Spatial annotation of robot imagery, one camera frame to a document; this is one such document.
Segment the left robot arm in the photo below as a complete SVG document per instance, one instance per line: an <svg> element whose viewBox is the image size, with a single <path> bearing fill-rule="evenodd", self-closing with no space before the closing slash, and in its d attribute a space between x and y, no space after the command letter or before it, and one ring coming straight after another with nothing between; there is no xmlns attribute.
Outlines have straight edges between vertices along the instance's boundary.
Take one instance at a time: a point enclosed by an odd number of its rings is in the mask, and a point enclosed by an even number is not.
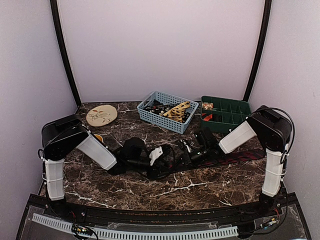
<svg viewBox="0 0 320 240"><path fill-rule="evenodd" d="M72 213L66 203L64 190L64 162L77 149L112 176L133 171L148 180L161 180L177 168L174 149L163 144L148 150L142 139L132 137L124 145L110 150L76 115L69 115L45 124L41 130L42 179L49 209L60 218Z"/></svg>

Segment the red navy striped tie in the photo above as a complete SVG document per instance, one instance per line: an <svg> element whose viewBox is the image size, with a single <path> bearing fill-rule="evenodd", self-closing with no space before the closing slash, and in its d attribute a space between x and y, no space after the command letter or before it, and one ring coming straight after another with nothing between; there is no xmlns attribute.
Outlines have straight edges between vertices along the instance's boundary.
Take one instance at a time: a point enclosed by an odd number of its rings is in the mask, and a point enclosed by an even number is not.
<svg viewBox="0 0 320 240"><path fill-rule="evenodd" d="M206 167L214 166L223 166L228 164L255 161L260 160L265 157L265 152L261 149L245 150L240 152L232 152L229 154L215 154L213 151L208 151L206 158L203 162L200 162L197 165L187 165L184 166L179 164L179 158L177 160L176 169L179 171L190 170L190 169L199 169Z"/></svg>

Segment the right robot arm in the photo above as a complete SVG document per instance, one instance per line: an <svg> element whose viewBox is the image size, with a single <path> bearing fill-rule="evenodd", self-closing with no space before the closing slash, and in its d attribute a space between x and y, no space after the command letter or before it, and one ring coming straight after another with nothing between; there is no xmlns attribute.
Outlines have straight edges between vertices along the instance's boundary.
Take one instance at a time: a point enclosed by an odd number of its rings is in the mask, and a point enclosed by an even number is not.
<svg viewBox="0 0 320 240"><path fill-rule="evenodd" d="M178 161L186 166L197 166L207 159L219 161L256 137L266 154L266 166L255 213L266 217L274 210L287 171L287 157L295 138L295 126L288 113L262 105L221 140L217 140L207 127L197 131L194 136L202 146L197 150L186 140L178 142L183 150Z"/></svg>

